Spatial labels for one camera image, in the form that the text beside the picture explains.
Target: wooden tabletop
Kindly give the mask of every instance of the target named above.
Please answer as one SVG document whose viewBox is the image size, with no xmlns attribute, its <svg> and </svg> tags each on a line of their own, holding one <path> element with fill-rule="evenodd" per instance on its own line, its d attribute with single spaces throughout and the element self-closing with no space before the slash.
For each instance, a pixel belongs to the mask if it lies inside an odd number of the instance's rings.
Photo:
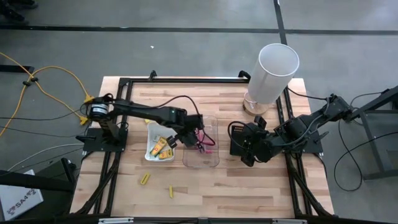
<svg viewBox="0 0 398 224">
<path fill-rule="evenodd" d="M 116 95 L 120 77 L 104 77 L 100 96 Z M 294 78 L 289 87 L 305 94 L 304 81 Z M 129 117 L 129 137 L 122 154 L 114 195 L 112 216 L 130 217 L 229 217 L 229 218 L 292 218 L 292 199 L 285 159 L 282 154 L 265 164 L 247 167 L 240 157 L 230 156 L 227 125 L 232 121 L 252 122 L 243 111 L 243 95 L 247 84 L 219 83 L 136 83 L 132 101 L 144 105 L 159 105 L 173 96 L 193 98 L 199 112 L 218 118 L 220 163 L 215 168 L 187 168 L 182 162 L 182 144 L 176 148 L 173 162 L 149 162 L 144 158 L 147 148 L 147 125 L 143 119 Z M 310 114 L 308 100 L 290 94 L 295 116 Z M 179 98 L 169 104 L 195 113 L 190 101 Z M 279 125 L 276 105 L 264 114 L 267 129 Z M 83 161 L 71 212 L 88 200 L 98 185 L 103 152 L 94 152 Z M 307 185 L 314 196 L 333 213 L 328 184 L 321 162 L 312 154 L 303 155 Z M 142 176 L 150 179 L 141 185 Z M 169 185 L 174 198 L 169 197 Z M 104 209 L 108 188 L 104 191 Z M 301 191 L 300 207 L 304 211 Z"/>
</svg>

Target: white container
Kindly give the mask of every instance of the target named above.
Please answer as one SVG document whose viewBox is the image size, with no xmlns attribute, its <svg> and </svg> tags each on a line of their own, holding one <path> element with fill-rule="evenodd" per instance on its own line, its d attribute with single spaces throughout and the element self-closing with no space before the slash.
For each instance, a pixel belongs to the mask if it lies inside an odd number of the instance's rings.
<svg viewBox="0 0 398 224">
<path fill-rule="evenodd" d="M 170 136 L 174 136 L 177 133 L 171 129 L 171 128 L 166 128 L 165 126 L 161 126 L 156 122 L 150 122 L 148 124 L 148 143 L 147 143 L 147 153 L 145 153 L 145 159 L 148 161 L 154 161 L 154 162 L 167 162 L 167 161 L 173 161 L 174 160 L 174 155 L 175 155 L 175 149 L 173 149 L 173 156 L 167 159 L 159 159 L 159 157 L 153 156 L 150 151 L 155 147 L 156 142 L 153 141 L 153 139 L 156 137 L 156 135 L 162 136 L 164 138 L 168 138 Z M 165 149 L 170 149 L 170 146 L 166 144 L 162 150 Z"/>
<path fill-rule="evenodd" d="M 299 56 L 291 47 L 284 44 L 263 47 L 248 86 L 251 99 L 264 104 L 275 102 L 299 65 Z"/>
</svg>

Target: concrete floor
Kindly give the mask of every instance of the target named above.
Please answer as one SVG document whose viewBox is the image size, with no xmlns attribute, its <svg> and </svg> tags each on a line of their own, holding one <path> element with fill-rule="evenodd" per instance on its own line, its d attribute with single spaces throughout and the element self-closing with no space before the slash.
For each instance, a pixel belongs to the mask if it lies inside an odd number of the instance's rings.
<svg viewBox="0 0 398 224">
<path fill-rule="evenodd" d="M 41 0 L 34 11 L 23 12 L 32 25 L 81 25 L 120 27 L 225 27 L 277 28 L 272 0 Z M 398 30 L 398 2 L 395 0 L 280 0 L 286 29 Z M 1 30 L 0 50 L 24 65 L 35 68 L 59 65 L 75 72 L 92 95 L 98 94 L 105 75 L 159 75 L 235 77 L 240 70 L 251 71 L 258 51 L 280 42 L 278 34 L 207 34 L 156 32 L 55 32 Z M 300 56 L 296 77 L 305 80 L 307 93 L 343 96 L 383 91 L 397 85 L 397 36 L 288 35 L 287 43 Z M 10 64 L 0 58 L 0 64 Z M 69 75 L 48 70 L 38 76 L 45 90 L 73 108 L 83 101 L 83 92 Z M 0 116 L 10 116 L 16 107 L 22 82 L 27 75 L 0 75 Z M 361 106 L 372 97 L 355 102 Z M 317 110 L 322 102 L 310 101 Z M 52 118 L 68 110 L 41 94 L 36 86 L 27 89 L 18 117 Z M 72 135 L 83 131 L 75 116 L 55 121 L 13 121 L 12 128 L 43 133 Z M 322 140 L 328 183 L 335 213 L 341 217 L 397 222 L 398 178 L 365 182 L 356 192 L 340 190 L 333 180 L 333 166 L 345 149 L 337 124 L 327 124 Z M 342 124 L 348 147 L 364 142 L 360 126 Z M 73 138 L 34 136 L 8 130 L 0 138 L 0 169 L 46 147 L 78 143 Z M 25 166 L 78 147 L 51 151 L 24 163 Z M 365 174 L 376 165 L 369 146 L 354 153 Z M 80 166 L 81 152 L 67 156 Z M 33 166 L 38 171 L 44 162 Z M 346 157 L 338 170 L 346 188 L 359 179 L 353 162 Z"/>
</svg>

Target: yellow object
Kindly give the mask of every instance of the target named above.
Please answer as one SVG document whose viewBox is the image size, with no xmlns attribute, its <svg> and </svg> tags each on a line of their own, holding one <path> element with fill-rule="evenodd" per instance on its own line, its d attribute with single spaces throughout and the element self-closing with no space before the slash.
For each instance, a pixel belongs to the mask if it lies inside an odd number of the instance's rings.
<svg viewBox="0 0 398 224">
<path fill-rule="evenodd" d="M 163 150 L 159 154 L 159 159 L 167 159 L 173 156 L 173 149 Z"/>
<path fill-rule="evenodd" d="M 171 185 L 169 186 L 169 194 L 170 198 L 173 198 L 173 187 Z"/>
<path fill-rule="evenodd" d="M 63 70 L 64 72 L 67 72 L 67 73 L 69 73 L 70 75 L 72 75 L 72 76 L 78 81 L 78 83 L 79 83 L 80 86 L 82 87 L 83 91 L 85 92 L 85 95 L 86 95 L 85 102 L 86 102 L 86 101 L 90 101 L 91 99 L 93 99 L 93 97 L 90 96 L 90 95 L 87 93 L 87 90 L 86 90 L 86 88 L 84 87 L 84 85 L 82 84 L 82 82 L 80 81 L 80 79 L 79 79 L 75 74 L 73 74 L 72 72 L 70 72 L 70 71 L 68 71 L 68 70 L 66 70 L 66 69 L 64 69 L 64 68 L 61 68 L 61 67 L 58 67 L 58 66 L 47 66 L 47 67 L 41 68 L 41 69 L 39 69 L 39 70 L 36 70 L 34 73 L 30 73 L 28 70 L 26 70 L 20 63 L 18 63 L 18 62 L 15 61 L 14 59 L 8 57 L 7 55 L 5 55 L 5 54 L 2 53 L 2 52 L 0 52 L 0 55 L 6 57 L 6 58 L 9 59 L 10 61 L 12 61 L 12 62 L 14 62 L 15 64 L 17 64 L 18 66 L 20 66 L 21 69 L 23 69 L 23 71 L 25 71 L 25 72 L 29 75 L 29 78 L 28 78 L 27 81 L 26 81 L 26 82 L 28 82 L 28 83 L 30 82 L 30 79 L 31 79 L 31 78 L 34 78 L 34 76 L 35 76 L 37 73 L 41 72 L 42 70 L 45 70 L 45 69 L 48 69 L 48 68 L 56 68 L 56 69 Z M 52 99 L 58 101 L 59 103 L 65 105 L 70 111 L 74 112 L 74 114 L 75 114 L 76 116 L 79 117 L 79 119 L 80 119 L 80 124 L 81 124 L 81 125 L 84 125 L 84 124 L 87 122 L 87 118 L 86 118 L 86 117 L 79 115 L 78 113 L 75 112 L 75 110 L 71 109 L 66 103 L 64 103 L 63 101 L 59 100 L 58 98 L 52 96 L 51 94 L 48 94 L 47 92 L 45 92 L 45 91 L 43 90 L 43 88 L 40 86 L 40 84 L 39 84 L 38 81 L 36 81 L 35 83 L 37 84 L 38 88 L 40 89 L 40 91 L 41 91 L 43 94 L 45 94 L 45 95 L 48 96 L 48 97 L 51 97 Z M 26 86 L 24 86 L 24 87 L 22 88 L 21 95 L 20 95 L 20 97 L 19 97 L 19 101 L 18 101 L 17 107 L 16 107 L 14 113 L 12 114 L 11 119 L 8 120 L 8 122 L 6 123 L 5 127 L 4 127 L 3 130 L 0 132 L 0 136 L 2 136 L 2 135 L 4 134 L 4 132 L 6 131 L 6 129 L 7 129 L 8 126 L 9 126 L 9 123 L 11 122 L 11 120 L 12 120 L 12 119 L 15 117 L 15 115 L 17 114 L 17 112 L 18 112 L 18 110 L 19 110 L 19 108 L 20 108 L 20 106 L 21 106 L 22 98 L 23 98 L 23 96 L 24 96 L 25 90 L 26 90 Z"/>
<path fill-rule="evenodd" d="M 149 173 L 146 173 L 146 174 L 142 177 L 142 179 L 141 179 L 141 184 L 142 184 L 142 185 L 146 185 L 146 183 L 147 183 L 149 177 L 150 177 L 150 174 L 149 174 Z"/>
<path fill-rule="evenodd" d="M 160 150 L 162 150 L 163 147 L 164 147 L 166 144 L 167 144 L 166 139 L 163 138 L 163 137 L 161 137 L 161 138 L 159 139 L 159 141 L 156 143 L 156 145 L 155 145 L 155 147 L 153 148 L 153 150 L 151 150 L 150 153 L 151 153 L 153 156 L 157 156 L 158 153 L 160 153 Z"/>
</svg>

